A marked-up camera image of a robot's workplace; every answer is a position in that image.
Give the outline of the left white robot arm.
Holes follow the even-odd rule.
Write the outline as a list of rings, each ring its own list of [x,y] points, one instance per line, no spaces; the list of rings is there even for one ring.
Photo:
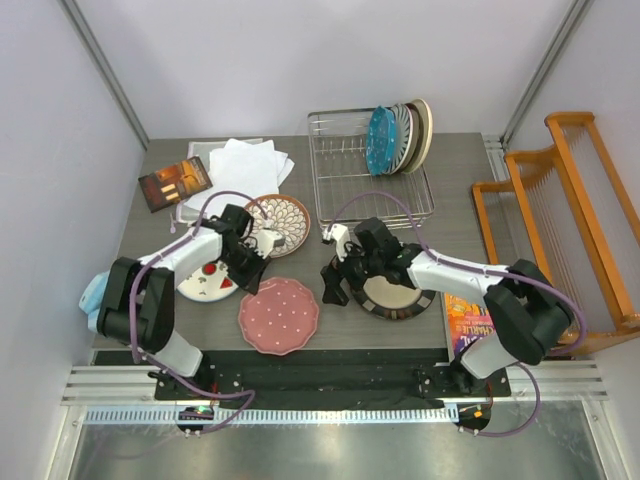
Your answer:
[[[213,385],[210,361],[176,330],[176,287],[205,264],[220,261],[232,282],[257,293],[270,254],[284,237],[269,225],[252,235],[253,220],[229,204],[221,216],[198,219],[158,252],[118,258],[85,290],[92,296],[82,302],[88,326],[179,376],[178,386],[190,398],[205,397]]]

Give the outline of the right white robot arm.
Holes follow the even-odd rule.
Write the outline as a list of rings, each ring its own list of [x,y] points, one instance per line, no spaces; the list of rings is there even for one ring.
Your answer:
[[[400,241],[376,217],[354,229],[334,224],[324,229],[322,240],[335,248],[321,270],[326,304],[344,306],[345,285],[358,290],[382,277],[392,285],[460,297],[488,313],[492,333],[463,347],[450,364],[453,386],[465,395],[477,393],[507,366],[539,364],[574,319],[567,300],[528,260],[486,266],[456,259]]]

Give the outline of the pink polka dot plate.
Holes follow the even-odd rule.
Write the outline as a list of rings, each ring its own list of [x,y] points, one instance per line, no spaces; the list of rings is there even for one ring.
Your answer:
[[[292,278],[261,282],[245,295],[238,323],[244,340],[262,354],[285,356],[302,349],[316,333],[319,306],[313,292]]]

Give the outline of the black rimmed beige plate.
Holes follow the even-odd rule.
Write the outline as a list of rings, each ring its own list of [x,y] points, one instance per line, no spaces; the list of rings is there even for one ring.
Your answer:
[[[361,289],[351,287],[354,300],[370,314],[385,320],[408,320],[426,311],[436,292],[390,283],[384,276],[368,278]]]

